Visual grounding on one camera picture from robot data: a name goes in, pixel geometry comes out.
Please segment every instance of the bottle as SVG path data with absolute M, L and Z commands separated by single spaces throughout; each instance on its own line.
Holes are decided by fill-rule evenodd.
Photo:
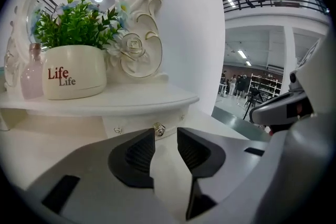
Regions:
M 41 45 L 32 43 L 29 45 L 29 63 L 20 77 L 21 90 L 24 99 L 37 98 L 43 95 Z

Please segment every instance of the person in white shirt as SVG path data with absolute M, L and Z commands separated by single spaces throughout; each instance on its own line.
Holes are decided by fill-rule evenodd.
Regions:
M 236 87 L 236 75 L 233 75 L 233 77 L 230 79 L 230 91 L 229 91 L 229 95 L 232 95 L 235 87 Z

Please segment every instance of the white pillar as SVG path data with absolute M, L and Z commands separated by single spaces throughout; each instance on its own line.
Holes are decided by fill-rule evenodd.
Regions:
M 290 26 L 284 26 L 283 28 L 283 32 L 285 33 L 285 65 L 280 94 L 288 92 L 290 84 L 289 74 L 295 70 L 297 63 L 293 28 Z

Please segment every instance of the shelving rack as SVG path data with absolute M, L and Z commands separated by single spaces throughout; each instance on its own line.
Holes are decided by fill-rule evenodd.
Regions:
M 251 81 L 248 87 L 248 93 L 250 93 L 250 88 L 252 84 L 254 84 L 254 87 L 260 91 L 260 94 L 265 101 L 280 95 L 282 82 L 278 80 L 263 78 L 251 74 Z

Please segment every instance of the white ceramic pot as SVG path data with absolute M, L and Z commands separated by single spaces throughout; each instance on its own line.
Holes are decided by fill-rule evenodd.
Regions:
M 47 99 L 75 99 L 98 94 L 106 86 L 103 53 L 86 45 L 49 49 L 42 77 L 43 93 Z

